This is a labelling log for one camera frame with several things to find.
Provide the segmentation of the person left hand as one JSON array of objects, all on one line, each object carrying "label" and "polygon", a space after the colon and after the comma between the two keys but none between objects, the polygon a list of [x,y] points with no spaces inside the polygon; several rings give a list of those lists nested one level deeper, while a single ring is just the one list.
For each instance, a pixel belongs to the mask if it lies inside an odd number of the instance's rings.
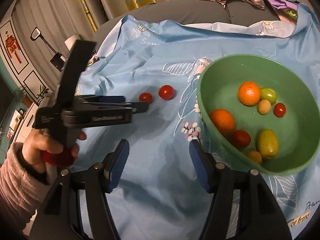
[{"label": "person left hand", "polygon": [[46,165],[41,157],[42,151],[60,154],[63,152],[63,146],[45,134],[43,130],[33,129],[23,143],[22,157],[27,164],[40,174],[46,172]]}]

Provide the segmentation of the pink sleeve forearm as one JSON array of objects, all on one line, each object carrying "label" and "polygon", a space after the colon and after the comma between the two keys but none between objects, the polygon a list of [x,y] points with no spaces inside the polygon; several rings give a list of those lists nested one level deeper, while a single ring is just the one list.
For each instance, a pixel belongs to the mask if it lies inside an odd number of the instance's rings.
[{"label": "pink sleeve forearm", "polygon": [[39,173],[22,156],[23,143],[13,143],[1,166],[1,218],[22,231],[50,189],[46,173]]}]

